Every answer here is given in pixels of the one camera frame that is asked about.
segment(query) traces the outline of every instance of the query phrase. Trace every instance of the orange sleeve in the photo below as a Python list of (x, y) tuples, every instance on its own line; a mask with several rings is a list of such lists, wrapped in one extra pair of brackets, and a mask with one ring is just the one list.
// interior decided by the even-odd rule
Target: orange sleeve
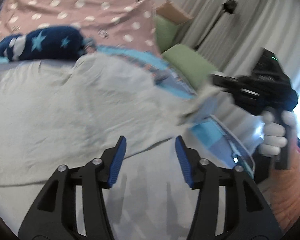
[(286, 232), (300, 216), (300, 153), (295, 150), (289, 170), (270, 170), (270, 203), (281, 229)]

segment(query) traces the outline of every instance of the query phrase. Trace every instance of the green pillow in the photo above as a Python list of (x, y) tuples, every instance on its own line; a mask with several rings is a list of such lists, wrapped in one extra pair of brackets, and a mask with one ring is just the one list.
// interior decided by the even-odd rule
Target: green pillow
[(194, 90), (198, 90), (206, 82), (209, 75), (217, 70), (199, 53), (182, 44), (173, 46), (162, 56), (188, 80)]
[(160, 51), (165, 52), (167, 49), (172, 47), (174, 37), (176, 36), (180, 25), (176, 25), (160, 15), (156, 15), (155, 23), (157, 44)]

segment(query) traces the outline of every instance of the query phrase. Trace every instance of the pink blanket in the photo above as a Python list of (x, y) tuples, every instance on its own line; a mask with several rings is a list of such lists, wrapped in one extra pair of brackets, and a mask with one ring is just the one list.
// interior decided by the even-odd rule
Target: pink blanket
[(80, 28), (97, 44), (149, 51), (155, 43), (152, 0), (5, 0), (0, 12), (0, 41), (51, 25)]

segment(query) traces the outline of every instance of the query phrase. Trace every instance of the silver bolt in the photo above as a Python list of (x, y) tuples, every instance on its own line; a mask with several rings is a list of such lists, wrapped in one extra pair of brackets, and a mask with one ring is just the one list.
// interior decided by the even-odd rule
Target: silver bolt
[(238, 165), (238, 166), (235, 166), (234, 169), (237, 171), (237, 172), (242, 172), (244, 169), (242, 166)]
[(207, 159), (201, 159), (199, 162), (200, 162), (201, 165), (208, 165), (209, 164), (209, 160), (207, 160)]
[(94, 165), (100, 165), (102, 163), (102, 160), (100, 158), (95, 158), (92, 160), (92, 163)]
[(60, 165), (58, 167), (58, 171), (65, 171), (66, 169), (67, 169), (67, 166), (65, 166), (65, 165)]

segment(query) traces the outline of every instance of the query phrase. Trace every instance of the person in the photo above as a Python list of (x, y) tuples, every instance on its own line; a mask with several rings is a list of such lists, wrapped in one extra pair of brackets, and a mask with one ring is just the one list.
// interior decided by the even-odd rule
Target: person
[[(260, 153), (267, 157), (277, 156), (281, 148), (287, 144), (284, 137), (285, 128), (274, 122), (271, 112), (262, 114), (264, 125), (264, 141), (260, 145)], [(281, 229), (287, 232), (300, 216), (300, 153), (297, 145), (297, 121), (294, 113), (282, 112), (282, 120), (291, 127), (290, 169), (275, 170), (270, 165), (270, 204)]]

